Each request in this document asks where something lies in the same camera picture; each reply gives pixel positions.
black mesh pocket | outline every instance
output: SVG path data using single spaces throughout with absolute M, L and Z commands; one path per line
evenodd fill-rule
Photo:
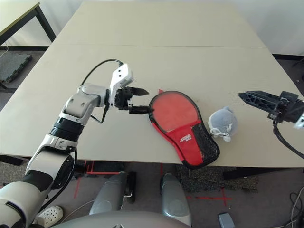
M 203 123 L 199 123 L 192 128 L 192 132 L 199 146 L 204 164 L 207 165 L 215 161 L 219 156 L 219 147 L 213 141 Z

white shoe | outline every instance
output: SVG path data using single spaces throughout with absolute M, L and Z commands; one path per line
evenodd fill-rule
M 60 206 L 52 206 L 36 217 L 36 224 L 45 228 L 51 227 L 59 222 L 63 217 L 63 210 Z

stuffed toy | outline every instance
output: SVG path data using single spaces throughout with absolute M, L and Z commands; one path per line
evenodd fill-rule
M 216 138 L 223 137 L 224 141 L 230 142 L 231 136 L 237 132 L 238 121 L 233 112 L 228 108 L 217 110 L 208 120 L 210 133 Z

black wire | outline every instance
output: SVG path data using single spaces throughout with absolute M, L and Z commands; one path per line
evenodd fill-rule
M 81 86 L 86 82 L 86 80 L 90 77 L 91 73 L 92 73 L 93 71 L 96 70 L 96 68 L 98 68 L 100 65 L 102 65 L 102 64 L 104 64 L 104 63 L 106 63 L 106 62 L 117 62 L 117 63 L 119 63 L 119 66 L 121 66 L 122 64 L 124 64 L 122 61 L 117 60 L 117 59 L 107 59 L 107 60 L 105 60 L 105 61 L 102 61 L 101 63 L 97 64 L 97 65 L 90 71 L 90 73 L 87 74 L 87 76 L 86 76 L 86 77 L 84 78 L 84 80 L 82 81 Z
M 86 82 L 86 80 L 90 77 L 91 73 L 92 73 L 94 70 L 96 70 L 96 68 L 98 68 L 100 65 L 102 65 L 102 64 L 104 64 L 104 63 L 106 63 L 106 62 L 117 62 L 117 63 L 119 63 L 119 66 L 121 66 L 122 64 L 124 64 L 122 61 L 120 61 L 120 60 L 118 60 L 118 59 L 107 59 L 107 60 L 105 60 L 105 61 L 102 61 L 101 63 L 97 64 L 97 65 L 96 65 L 96 66 L 87 74 L 87 76 L 84 78 L 84 80 L 82 81 L 82 83 L 81 83 L 80 86 L 82 86 L 82 85 Z M 105 114 L 106 114 L 106 112 L 108 111 L 108 109 L 109 109 L 109 106 L 106 106 L 105 109 L 104 109 L 104 114 L 103 114 L 103 118 L 102 118 L 101 121 L 98 120 L 98 119 L 97 119 L 95 116 L 93 116 L 93 115 L 91 115 L 91 118 L 94 119 L 95 121 L 97 121 L 98 123 L 102 124 L 102 123 L 104 122 L 104 120 L 105 120 Z
M 286 146 L 288 149 L 290 149 L 292 152 L 294 152 L 295 154 L 297 154 L 298 156 L 300 156 L 301 158 L 304 159 L 304 154 L 302 154 L 301 152 L 299 152 L 296 148 L 292 147 L 284 138 L 283 136 L 281 135 L 278 127 L 277 127 L 277 124 L 278 122 L 277 121 L 273 121 L 272 122 L 273 124 L 273 127 L 274 127 L 274 134 L 276 135 L 276 137 L 278 138 L 278 140 L 284 145 Z
M 64 189 L 67 187 L 67 185 L 69 184 L 69 182 L 71 181 L 72 177 L 74 176 L 75 173 L 75 167 L 76 167 L 76 163 L 77 163 L 77 148 L 75 148 L 75 154 L 74 154 L 74 165 L 72 168 L 72 171 L 67 179 L 67 181 L 65 182 L 64 186 L 62 186 L 62 188 L 56 193 L 55 196 L 53 196 L 51 199 L 49 199 L 41 208 L 40 211 L 41 212 L 43 209 L 45 209 L 48 205 L 50 205 L 51 202 L 53 202 L 63 191 Z

white wall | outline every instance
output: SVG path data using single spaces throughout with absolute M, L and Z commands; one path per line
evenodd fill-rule
M 40 7 L 58 35 L 83 1 L 85 0 L 40 0 Z M 304 55 L 304 0 L 200 1 L 234 3 L 272 53 Z M 12 36 L 7 44 L 48 46 L 50 41 L 34 18 Z

